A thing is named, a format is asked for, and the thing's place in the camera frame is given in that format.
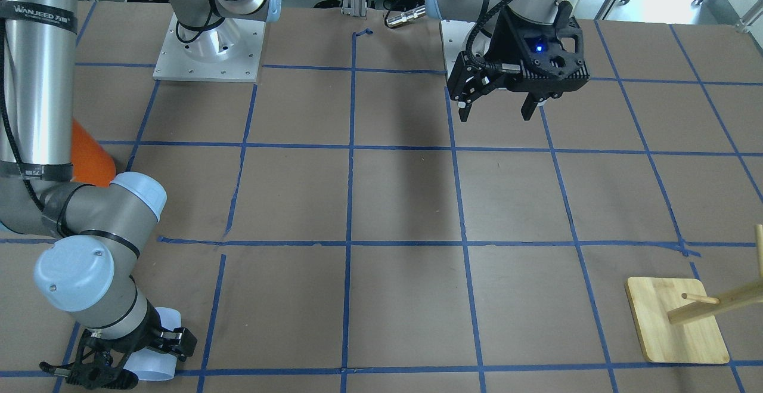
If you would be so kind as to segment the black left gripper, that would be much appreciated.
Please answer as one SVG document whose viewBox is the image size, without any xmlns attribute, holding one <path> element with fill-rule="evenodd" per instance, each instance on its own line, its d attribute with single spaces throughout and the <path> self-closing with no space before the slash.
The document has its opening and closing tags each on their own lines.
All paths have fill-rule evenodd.
<svg viewBox="0 0 763 393">
<path fill-rule="evenodd" d="M 522 118 L 530 121 L 538 102 L 577 91 L 590 80 L 584 61 L 583 32 L 575 16 L 560 24 L 536 24 L 512 10 L 502 10 L 483 61 L 497 64 L 488 69 L 469 59 L 466 52 L 456 58 L 447 87 L 458 102 L 458 116 L 467 122 L 473 103 L 494 89 L 527 93 Z"/>
</svg>

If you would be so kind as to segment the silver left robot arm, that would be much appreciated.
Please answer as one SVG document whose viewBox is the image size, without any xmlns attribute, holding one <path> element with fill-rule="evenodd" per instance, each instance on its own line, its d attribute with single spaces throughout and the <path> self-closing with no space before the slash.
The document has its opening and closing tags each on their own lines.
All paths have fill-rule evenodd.
<svg viewBox="0 0 763 393">
<path fill-rule="evenodd" d="M 447 78 L 461 121 L 496 89 L 526 94 L 521 114 L 529 120 L 546 101 L 588 83 L 578 1 L 425 0 L 431 18 L 472 23 Z"/>
</svg>

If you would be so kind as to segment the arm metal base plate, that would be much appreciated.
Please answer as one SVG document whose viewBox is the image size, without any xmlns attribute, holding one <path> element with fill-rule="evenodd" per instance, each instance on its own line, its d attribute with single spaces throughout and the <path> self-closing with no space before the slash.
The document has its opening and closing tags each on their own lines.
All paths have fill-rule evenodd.
<svg viewBox="0 0 763 393">
<path fill-rule="evenodd" d="M 441 21 L 442 54 L 446 65 L 446 75 L 450 76 L 460 51 L 464 51 L 473 21 Z M 489 48 L 490 39 L 483 33 L 478 34 L 472 45 L 475 56 L 483 55 Z"/>
<path fill-rule="evenodd" d="M 264 21 L 227 18 L 198 34 L 172 16 L 156 60 L 158 81 L 256 83 L 265 40 Z"/>
</svg>

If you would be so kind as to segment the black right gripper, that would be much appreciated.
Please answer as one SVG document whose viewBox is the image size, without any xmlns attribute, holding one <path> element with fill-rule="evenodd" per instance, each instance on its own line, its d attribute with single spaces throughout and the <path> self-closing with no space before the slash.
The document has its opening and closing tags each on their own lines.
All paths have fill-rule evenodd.
<svg viewBox="0 0 763 393">
<path fill-rule="evenodd" d="M 87 390 L 130 390 L 138 382 L 138 376 L 125 369 L 131 355 L 149 349 L 185 361 L 194 355 L 197 344 L 198 339 L 186 327 L 168 330 L 158 320 L 147 320 L 120 339 L 106 339 L 104 334 L 98 337 L 85 331 L 80 336 L 74 361 L 60 366 L 41 361 L 40 370 Z"/>
</svg>

